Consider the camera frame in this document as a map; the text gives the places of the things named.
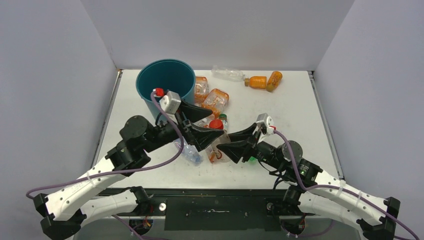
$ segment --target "orange bottle cap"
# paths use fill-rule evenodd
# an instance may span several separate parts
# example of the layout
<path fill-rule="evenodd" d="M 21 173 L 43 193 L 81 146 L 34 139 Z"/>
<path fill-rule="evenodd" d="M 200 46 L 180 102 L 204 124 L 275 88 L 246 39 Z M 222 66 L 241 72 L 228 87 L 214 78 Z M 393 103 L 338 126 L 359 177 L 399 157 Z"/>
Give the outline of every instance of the orange bottle cap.
<path fill-rule="evenodd" d="M 211 128 L 211 129 L 224 129 L 223 121 L 221 121 L 219 119 L 212 120 L 209 123 L 209 128 Z"/>

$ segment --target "purple cable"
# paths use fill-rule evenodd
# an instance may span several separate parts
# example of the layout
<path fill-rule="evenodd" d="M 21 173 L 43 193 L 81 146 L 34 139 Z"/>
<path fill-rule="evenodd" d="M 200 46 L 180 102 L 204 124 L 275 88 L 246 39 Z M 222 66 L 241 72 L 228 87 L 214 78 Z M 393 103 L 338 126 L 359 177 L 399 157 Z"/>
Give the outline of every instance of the purple cable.
<path fill-rule="evenodd" d="M 338 186 L 322 185 L 322 184 L 314 185 L 314 186 L 310 186 L 310 187 L 305 187 L 304 183 L 302 182 L 301 175 L 299 174 L 298 166 L 297 166 L 296 161 L 295 161 L 295 155 L 293 154 L 292 146 L 290 145 L 289 140 L 287 140 L 287 138 L 281 132 L 279 132 L 277 130 L 274 130 L 274 133 L 277 134 L 278 136 L 280 136 L 284 140 L 285 144 L 287 145 L 288 152 L 290 153 L 290 161 L 291 161 L 291 164 L 293 165 L 293 170 L 294 170 L 294 174 L 296 175 L 297 183 L 299 184 L 299 186 L 304 191 L 309 191 L 309 190 L 316 189 L 316 188 L 328 188 L 328 189 L 336 189 L 336 190 L 339 189 Z M 402 228 L 404 228 L 406 231 L 408 231 L 415 238 L 415 240 L 420 240 L 420 238 L 409 227 L 407 227 L 403 222 L 399 221 L 398 219 L 396 219 L 391 214 L 389 214 L 386 211 L 384 211 L 383 209 L 379 208 L 374 203 L 370 202 L 369 200 L 363 198 L 362 196 L 359 196 L 357 193 L 355 193 L 351 190 L 348 190 L 346 188 L 343 188 L 342 191 L 346 192 L 346 193 L 348 193 L 352 196 L 355 196 L 356 198 L 360 198 L 362 201 L 364 201 L 365 203 L 367 203 L 371 207 L 377 209 L 378 211 L 380 211 L 381 213 L 386 215 L 389 219 L 393 220 L 395 223 L 402 226 Z M 400 239 L 400 240 L 412 240 L 412 239 L 407 239 L 407 238 L 403 238 L 403 237 L 400 237 L 400 236 L 394 236 L 394 238 Z"/>
<path fill-rule="evenodd" d="M 118 221 L 120 221 L 121 223 L 123 223 L 140 240 L 144 240 L 144 239 L 150 239 L 150 240 L 168 240 L 168 239 L 165 239 L 165 238 L 152 237 L 152 236 L 143 236 L 142 237 L 140 234 L 137 233 L 136 227 L 132 228 L 126 221 L 124 221 L 122 218 L 120 218 L 117 215 L 112 215 L 112 217 L 116 218 Z"/>
<path fill-rule="evenodd" d="M 287 231 L 284 228 L 284 223 L 281 225 L 281 227 L 282 227 L 282 229 L 284 231 L 288 232 L 289 235 L 292 236 L 292 237 L 296 237 L 297 236 L 297 238 L 313 238 L 313 237 L 318 237 L 318 236 L 321 236 L 321 235 L 324 235 L 324 234 L 328 233 L 334 227 L 334 224 L 335 224 L 335 221 L 334 220 L 331 220 L 330 226 L 328 226 L 324 231 L 318 232 L 318 233 L 305 234 L 305 235 L 303 235 L 303 234 L 302 235 L 297 235 L 297 234 L 290 233 L 289 231 Z"/>
<path fill-rule="evenodd" d="M 175 124 L 174 121 L 172 121 L 172 119 L 168 116 L 168 114 L 161 108 L 161 106 L 159 105 L 159 103 L 156 101 L 155 92 L 154 91 L 150 94 L 150 98 L 151 98 L 151 101 L 153 102 L 154 106 L 159 110 L 160 113 L 162 113 L 162 115 L 166 118 L 166 120 L 168 121 L 168 123 L 171 124 L 172 128 L 175 130 L 176 134 L 178 135 L 179 140 L 181 141 L 181 143 L 184 143 L 183 135 L 181 134 L 180 130 L 178 129 L 178 126 Z M 103 177 L 103 176 L 109 176 L 109 175 L 115 175 L 115 174 L 131 174 L 131 173 L 137 173 L 137 172 L 141 172 L 141 171 L 147 171 L 147 170 L 157 169 L 157 168 L 163 167 L 163 166 L 165 166 L 167 164 L 170 164 L 175 159 L 177 159 L 178 156 L 183 152 L 183 147 L 184 147 L 184 145 L 181 144 L 181 146 L 178 149 L 178 152 L 173 157 L 171 157 L 169 160 L 164 161 L 162 163 L 159 163 L 157 165 L 143 167 L 143 168 L 137 168 L 137 169 L 130 169 L 130 170 L 119 170 L 119 171 L 102 172 L 102 173 L 99 173 L 99 174 L 91 175 L 90 178 L 93 179 L 93 178 L 98 178 L 98 177 Z M 65 183 L 59 183 L 59 184 L 53 184 L 53 185 L 48 185 L 48 186 L 36 187 L 36 188 L 33 188 L 33 189 L 27 191 L 26 194 L 25 194 L 25 196 L 27 198 L 29 198 L 29 199 L 34 199 L 34 197 L 31 196 L 31 194 L 33 192 L 38 192 L 38 191 L 42 191 L 42 190 L 46 190 L 46 189 L 62 188 L 62 187 L 68 186 L 68 185 L 73 185 L 73 184 L 84 182 L 84 181 L 87 181 L 87 180 L 88 180 L 87 177 L 82 177 L 82 178 L 79 178 L 79 179 L 76 179 L 76 180 L 72 180 L 72 181 L 68 181 L 68 182 L 65 182 Z"/>

